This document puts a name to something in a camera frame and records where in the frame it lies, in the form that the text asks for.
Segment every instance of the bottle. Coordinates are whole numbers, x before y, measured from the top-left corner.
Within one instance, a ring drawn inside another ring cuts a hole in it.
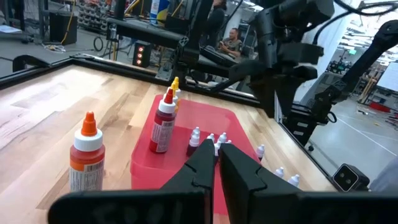
[[[209,134],[209,136],[207,136],[207,138],[206,139],[211,139],[212,141],[213,141],[213,143],[214,143],[214,134],[213,133],[211,133],[211,134]]]
[[[216,156],[214,166],[217,164],[218,161],[218,150],[220,149],[220,147],[221,147],[221,142],[218,141],[216,144],[214,144],[214,154]]]
[[[262,144],[261,146],[257,147],[257,149],[256,149],[256,154],[260,161],[261,161],[262,157],[264,156],[265,148],[266,148],[265,145]]]
[[[280,178],[284,178],[284,175],[285,175],[285,173],[284,173],[284,168],[281,167],[281,168],[279,168],[279,169],[276,169],[274,174],[275,174],[276,176],[280,177]]]
[[[187,147],[187,156],[190,157],[199,146],[200,133],[192,133],[189,145]]]
[[[167,151],[173,134],[174,112],[173,90],[170,89],[165,99],[160,101],[156,111],[154,128],[149,143],[149,149],[152,152],[163,153]]]
[[[177,97],[176,94],[175,94],[175,89],[176,89],[175,83],[172,83],[172,86],[171,86],[171,87],[168,87],[168,88],[167,88],[167,91],[169,91],[169,90],[172,90],[172,91],[173,91],[173,103],[175,103],[175,105],[176,105],[176,110],[177,110],[178,97]],[[166,98],[166,95],[167,95],[167,92],[166,92],[165,94],[163,94],[163,100]]]
[[[295,187],[298,187],[299,186],[299,182],[300,182],[300,175],[298,175],[298,174],[294,175],[287,182],[290,183],[291,185],[295,186]]]
[[[102,190],[104,158],[103,133],[96,127],[94,113],[89,111],[70,148],[70,191]]]
[[[221,134],[218,137],[217,142],[225,143],[226,142],[226,133]]]

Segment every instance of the man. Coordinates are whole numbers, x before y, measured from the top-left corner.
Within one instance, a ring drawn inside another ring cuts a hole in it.
[[[235,57],[241,56],[242,42],[238,39],[238,28],[232,28],[229,32],[229,37],[220,41],[220,51],[224,54],[231,54]]]

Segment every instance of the person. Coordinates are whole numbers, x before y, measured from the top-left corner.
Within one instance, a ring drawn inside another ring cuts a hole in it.
[[[226,0],[213,0],[213,11],[210,13],[201,45],[217,46],[218,32],[224,24],[224,14],[226,11]]]
[[[242,42],[239,40],[238,28],[232,28],[229,32],[229,37],[220,41],[219,51],[224,54],[231,54],[235,57],[241,56]]]

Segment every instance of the orange bottle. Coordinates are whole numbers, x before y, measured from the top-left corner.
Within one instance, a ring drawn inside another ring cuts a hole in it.
[[[96,127],[94,113],[89,111],[70,148],[70,191],[102,190],[104,158],[103,134]]]

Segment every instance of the metal frame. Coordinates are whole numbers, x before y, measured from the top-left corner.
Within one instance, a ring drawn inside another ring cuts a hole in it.
[[[116,75],[134,78],[137,80],[163,85],[170,86],[171,81],[160,80],[155,77],[153,72],[146,71],[144,68],[139,67],[131,67],[130,65],[125,65],[121,63],[115,63],[103,59],[99,59],[96,57],[90,57],[88,55],[74,55],[70,56],[70,58],[66,58],[60,60],[58,62],[54,62],[50,67],[46,68],[37,68],[32,67],[25,70],[21,70],[19,72],[14,72],[8,76],[0,78],[0,90],[5,89],[7,87],[25,82],[27,80],[31,80],[33,78],[40,77],[42,75],[46,75],[55,70],[65,68],[70,65],[78,65],[81,67],[91,68],[95,70],[101,70],[103,72],[113,73]],[[231,101],[234,103],[239,103],[243,105],[253,106],[256,108],[261,108],[260,102],[258,102],[255,98],[250,97],[245,94],[235,93],[231,90],[221,90],[220,92],[212,92],[206,88],[199,87],[198,85],[187,82],[186,85],[181,85],[180,88],[185,91],[189,91],[192,93],[198,93],[205,96],[210,96],[213,98],[219,98],[222,100]],[[320,166],[320,164],[308,153],[308,151],[304,148],[302,144],[290,133],[290,131],[277,120],[277,123],[286,131],[286,133],[296,142],[298,147],[302,149],[302,151],[307,155],[307,157],[315,164],[315,166],[321,171],[321,173],[329,180],[329,182],[336,188],[336,184],[333,182],[331,176]]]

